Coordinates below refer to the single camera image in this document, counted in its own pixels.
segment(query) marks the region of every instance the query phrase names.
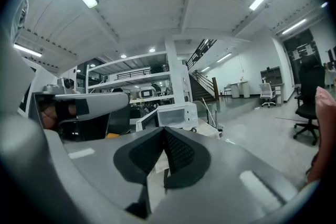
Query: stair railing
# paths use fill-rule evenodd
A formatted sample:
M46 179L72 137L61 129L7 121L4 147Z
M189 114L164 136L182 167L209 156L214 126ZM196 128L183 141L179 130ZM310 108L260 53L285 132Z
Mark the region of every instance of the stair railing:
M190 59L187 61L188 70L191 69L194 64L200 60L200 58L216 43L217 39L203 39L195 52L191 55Z
M207 77L205 77L201 73L197 72L197 70L195 70L192 75L193 75L194 79L196 79L196 81L199 84L202 83L202 84L206 85L211 91L213 91L215 99L217 101L219 100L216 78L212 78L212 81L210 81Z

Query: doorway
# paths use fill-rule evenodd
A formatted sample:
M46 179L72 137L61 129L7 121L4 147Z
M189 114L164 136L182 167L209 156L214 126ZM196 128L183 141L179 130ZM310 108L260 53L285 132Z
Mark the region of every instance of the doorway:
M292 66L294 83L300 84L299 70L302 64L302 58L316 57L319 64L321 58L317 50L314 37L309 29L283 42L287 50L290 64Z

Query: gray floor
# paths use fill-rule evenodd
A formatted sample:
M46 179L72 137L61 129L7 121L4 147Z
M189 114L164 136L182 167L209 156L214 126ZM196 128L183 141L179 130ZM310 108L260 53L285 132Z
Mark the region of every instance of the gray floor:
M259 97L231 98L219 97L219 101L207 104L213 117L217 111L217 122L223 124L259 106Z
M313 138L308 132L299 135L297 140L292 138L301 129L295 130L294 124L307 121L295 114L297 107L297 100L292 97L282 106L243 113L224 122L221 139L249 150L282 172L299 189L305 184L305 171L310 167L318 145L311 145Z

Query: white office chair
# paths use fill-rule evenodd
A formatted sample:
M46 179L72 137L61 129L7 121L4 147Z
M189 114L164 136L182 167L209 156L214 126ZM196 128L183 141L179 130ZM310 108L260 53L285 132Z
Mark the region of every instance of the white office chair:
M261 88L260 98L267 100L261 106L264 106L265 104L268 105L268 107L270 107L271 104L275 105L274 102L270 101L271 99L275 97L275 91L272 91L271 84L263 83L263 84L259 84L259 86Z
M224 96L228 95L227 93L231 92L231 85L230 83L224 87Z

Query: poster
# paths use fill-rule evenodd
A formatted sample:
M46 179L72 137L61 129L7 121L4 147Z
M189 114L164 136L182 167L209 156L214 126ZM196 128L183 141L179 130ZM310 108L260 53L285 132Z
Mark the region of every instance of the poster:
M314 54L314 51L310 45L306 45L306 52L308 56Z
M300 59L300 55L299 55L298 50L293 51L293 56L294 56L294 60L299 60Z

